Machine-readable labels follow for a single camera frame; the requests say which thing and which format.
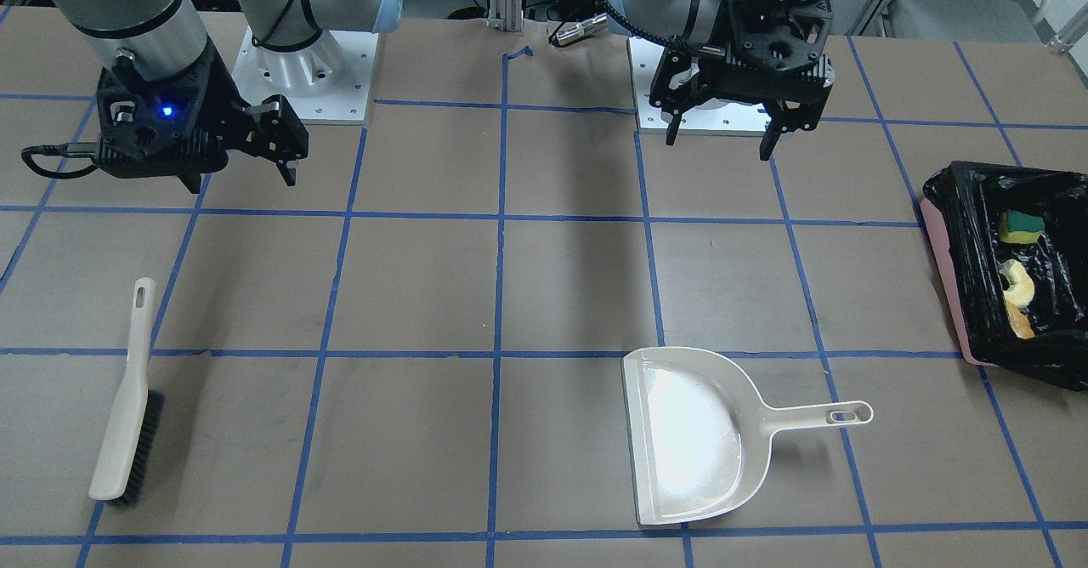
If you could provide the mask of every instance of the metal connector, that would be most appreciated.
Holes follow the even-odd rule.
[[[555,36],[555,45],[566,48],[567,45],[581,41],[583,38],[593,37],[594,34],[608,28],[608,15],[599,14],[588,18],[585,22],[577,22],[570,28],[560,29]]]

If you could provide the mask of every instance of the sponge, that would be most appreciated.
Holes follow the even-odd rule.
[[[998,238],[1013,245],[1031,245],[1039,239],[1044,229],[1042,217],[1026,212],[1005,211],[998,219]]]

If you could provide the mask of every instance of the white dustpan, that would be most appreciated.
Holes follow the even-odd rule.
[[[635,503],[644,526],[716,517],[763,485],[782,430],[873,421],[855,400],[776,409],[731,359],[703,348],[639,348],[623,358]]]

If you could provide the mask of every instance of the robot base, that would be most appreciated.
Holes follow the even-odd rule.
[[[249,103],[260,103],[269,95],[284,95],[304,123],[364,125],[374,83],[378,34],[341,29],[326,34],[332,34],[335,41],[330,45],[319,41],[300,52],[284,53],[270,69],[271,52],[254,48],[252,30],[247,28],[232,73],[242,97]],[[321,55],[323,49],[337,50],[337,45],[341,55]],[[327,77],[320,72],[320,65],[326,63],[337,63],[332,64],[332,75]],[[314,65],[319,69],[311,72]],[[269,71],[275,71],[276,75],[264,75]],[[284,75],[293,83],[285,84]]]
[[[664,48],[643,38],[628,38],[628,55],[631,58],[631,84],[634,88],[635,106],[639,112],[639,131],[644,134],[665,134],[669,123],[662,118],[662,110],[650,106],[650,87],[654,72],[662,60]],[[696,107],[683,115],[681,134],[718,134],[726,137],[763,137],[770,119],[758,106],[745,103],[724,103],[718,108]]]

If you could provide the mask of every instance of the dustpan handle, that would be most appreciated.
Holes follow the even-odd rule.
[[[873,421],[873,407],[862,400],[768,409],[766,424],[774,432],[811,428],[843,428]]]

